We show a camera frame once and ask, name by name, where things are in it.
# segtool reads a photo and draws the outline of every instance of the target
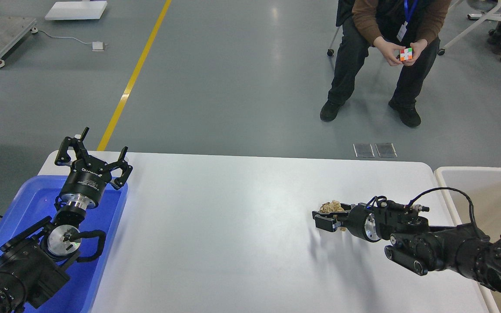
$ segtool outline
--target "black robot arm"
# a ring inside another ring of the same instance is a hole
[[[1,247],[0,256],[0,313],[21,313],[24,304],[40,307],[59,291],[70,276],[65,272],[76,262],[91,262],[103,253],[106,234],[102,230],[81,232],[80,223],[86,210],[96,208],[107,183],[111,183],[111,171],[120,168],[122,174],[114,180],[116,189],[125,185],[132,166],[125,161],[127,147],[123,148],[117,162],[107,164],[86,151],[80,139],[66,137],[57,154],[58,166],[70,166],[71,172],[56,197],[57,213],[11,238]],[[72,147],[76,160],[71,162],[67,149]],[[98,238],[96,251],[88,257],[80,257],[82,239]]]
[[[312,217],[322,230],[335,232],[344,227],[368,242],[389,240],[391,245],[384,248],[386,257],[417,275],[449,269],[501,293],[501,239],[491,243],[477,228],[471,199],[471,223],[429,226],[428,220],[419,216],[429,208],[413,205],[420,196],[409,204],[376,196],[367,204],[341,204],[338,212],[313,211]]]

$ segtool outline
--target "lanyard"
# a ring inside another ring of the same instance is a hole
[[[413,11],[417,7],[418,0],[413,1],[413,6],[411,10],[409,10],[409,4],[407,0],[403,0],[403,4],[405,6],[405,25],[407,25],[411,21],[411,17],[413,16]]]

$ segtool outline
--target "trouser leg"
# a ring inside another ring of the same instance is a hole
[[[398,105],[401,107],[415,106],[416,97],[419,96],[423,88],[423,82],[434,64],[439,48],[440,38],[437,37],[423,50],[415,64],[404,66],[401,69],[393,97]]]
[[[353,19],[348,18],[342,25],[344,36],[337,50],[336,68],[328,100],[344,104],[354,91],[354,80],[368,56],[369,44],[358,32]]]

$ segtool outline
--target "brown sweater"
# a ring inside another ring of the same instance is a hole
[[[397,0],[403,10],[403,0]],[[438,36],[444,25],[451,0],[434,0],[424,8],[423,20],[417,29],[415,41],[426,39],[430,44]],[[355,0],[353,6],[353,21],[360,34],[372,44],[374,39],[382,36],[376,23],[376,8],[378,0]]]

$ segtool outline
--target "white cord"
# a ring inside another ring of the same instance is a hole
[[[74,40],[76,40],[76,41],[78,41],[78,42],[80,42],[80,43],[83,43],[83,44],[91,44],[91,42],[84,42],[84,41],[80,41],[80,40],[78,40],[78,39],[77,39],[77,38],[75,38],[75,37],[58,37],[58,36],[51,36],[51,35],[50,35],[50,34],[48,34],[47,32],[44,32],[43,30],[40,30],[40,29],[38,29],[38,30],[39,30],[40,32],[43,32],[44,34],[47,34],[47,36],[48,36],[48,37],[50,37],[50,38],[59,38],[59,39],[74,39]]]

